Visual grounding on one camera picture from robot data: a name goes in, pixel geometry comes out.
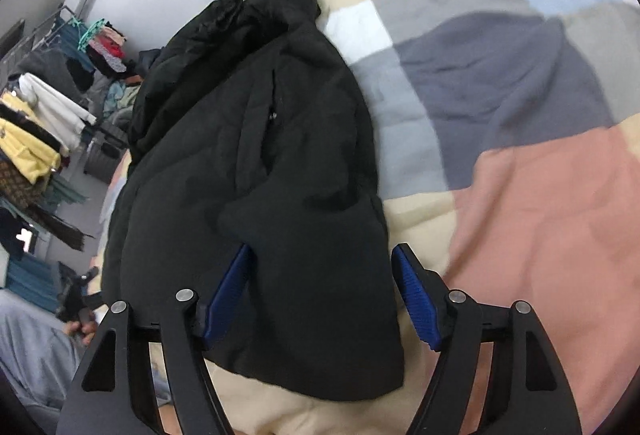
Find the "person's left hand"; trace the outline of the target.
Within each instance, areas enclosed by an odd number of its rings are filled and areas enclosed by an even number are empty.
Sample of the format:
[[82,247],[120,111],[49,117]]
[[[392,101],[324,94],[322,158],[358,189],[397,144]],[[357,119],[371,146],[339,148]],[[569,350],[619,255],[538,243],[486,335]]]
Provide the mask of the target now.
[[79,341],[82,346],[87,347],[96,335],[98,327],[99,324],[94,319],[86,322],[69,321],[64,327],[64,332]]

